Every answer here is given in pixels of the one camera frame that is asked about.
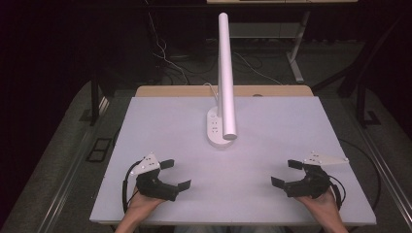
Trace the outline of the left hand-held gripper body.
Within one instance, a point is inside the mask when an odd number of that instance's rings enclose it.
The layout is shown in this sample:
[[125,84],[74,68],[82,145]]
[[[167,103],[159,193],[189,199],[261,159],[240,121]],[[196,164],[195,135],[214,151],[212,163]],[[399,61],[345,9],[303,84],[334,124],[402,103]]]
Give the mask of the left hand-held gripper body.
[[132,166],[130,175],[136,177],[136,187],[141,194],[147,197],[175,201],[180,192],[179,188],[159,179],[160,162],[151,152]]

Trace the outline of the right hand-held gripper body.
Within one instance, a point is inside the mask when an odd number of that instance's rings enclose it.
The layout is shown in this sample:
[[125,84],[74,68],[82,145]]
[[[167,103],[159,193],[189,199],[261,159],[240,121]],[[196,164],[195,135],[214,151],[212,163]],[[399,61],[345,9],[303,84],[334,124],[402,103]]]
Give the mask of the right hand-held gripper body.
[[284,190],[289,197],[311,196],[317,198],[332,187],[337,198],[346,198],[343,184],[338,179],[334,179],[341,185],[342,192],[340,192],[337,185],[331,181],[332,175],[329,175],[323,167],[347,164],[349,162],[347,157],[325,155],[312,151],[306,158],[297,161],[303,163],[301,170],[305,172],[305,176],[300,181],[285,183]]

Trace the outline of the person's left hand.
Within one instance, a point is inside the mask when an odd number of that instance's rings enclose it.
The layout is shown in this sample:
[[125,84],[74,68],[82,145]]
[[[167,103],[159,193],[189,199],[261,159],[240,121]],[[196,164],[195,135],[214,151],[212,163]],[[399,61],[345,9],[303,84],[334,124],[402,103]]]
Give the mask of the person's left hand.
[[162,199],[147,197],[135,190],[123,219],[128,223],[139,224],[162,203]]

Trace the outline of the person's right hand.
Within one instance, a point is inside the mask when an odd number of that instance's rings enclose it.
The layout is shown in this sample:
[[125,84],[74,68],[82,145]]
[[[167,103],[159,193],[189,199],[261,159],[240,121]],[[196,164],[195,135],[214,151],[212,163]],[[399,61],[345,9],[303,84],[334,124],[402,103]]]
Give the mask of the person's right hand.
[[335,198],[331,189],[317,198],[311,196],[296,197],[303,204],[312,217],[323,227],[337,224],[341,221]]

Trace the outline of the black metal stand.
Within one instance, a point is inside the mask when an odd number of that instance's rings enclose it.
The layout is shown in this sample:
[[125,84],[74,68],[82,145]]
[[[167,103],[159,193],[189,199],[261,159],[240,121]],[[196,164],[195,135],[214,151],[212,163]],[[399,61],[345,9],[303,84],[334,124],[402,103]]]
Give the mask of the black metal stand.
[[95,75],[92,75],[90,79],[90,91],[91,106],[83,111],[80,121],[88,121],[89,125],[93,126],[100,116],[99,84]]
[[365,81],[360,81],[357,90],[356,119],[362,128],[367,128],[369,125],[380,125],[381,121],[375,113],[373,111],[368,111],[365,107],[366,84]]

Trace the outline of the white desk lamp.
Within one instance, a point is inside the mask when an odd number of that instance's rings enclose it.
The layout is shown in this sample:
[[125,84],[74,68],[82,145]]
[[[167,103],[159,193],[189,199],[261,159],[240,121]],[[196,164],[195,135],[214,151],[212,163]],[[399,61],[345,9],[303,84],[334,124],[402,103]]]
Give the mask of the white desk lamp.
[[215,148],[229,147],[237,139],[229,22],[226,13],[219,20],[218,105],[207,113],[207,137]]

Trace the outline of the white desk leg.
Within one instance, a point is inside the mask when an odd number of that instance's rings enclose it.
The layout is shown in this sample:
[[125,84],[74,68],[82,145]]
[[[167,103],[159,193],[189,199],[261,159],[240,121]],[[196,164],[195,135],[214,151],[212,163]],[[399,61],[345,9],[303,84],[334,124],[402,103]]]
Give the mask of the white desk leg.
[[300,68],[297,63],[297,55],[300,50],[301,43],[303,41],[303,36],[307,27],[307,23],[310,17],[309,12],[305,12],[302,16],[301,22],[298,24],[296,35],[294,38],[294,46],[293,48],[287,53],[287,59],[292,70],[292,74],[294,79],[297,83],[304,83],[304,78],[301,74]]

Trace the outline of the black rectangular floor frame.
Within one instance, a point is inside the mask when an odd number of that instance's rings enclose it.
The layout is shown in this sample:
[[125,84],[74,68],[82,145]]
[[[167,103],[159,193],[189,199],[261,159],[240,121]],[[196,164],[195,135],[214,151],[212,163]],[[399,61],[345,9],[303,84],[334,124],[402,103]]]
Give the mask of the black rectangular floor frame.
[[111,142],[111,138],[97,138],[92,149],[86,157],[86,161],[92,163],[103,162],[109,151]]

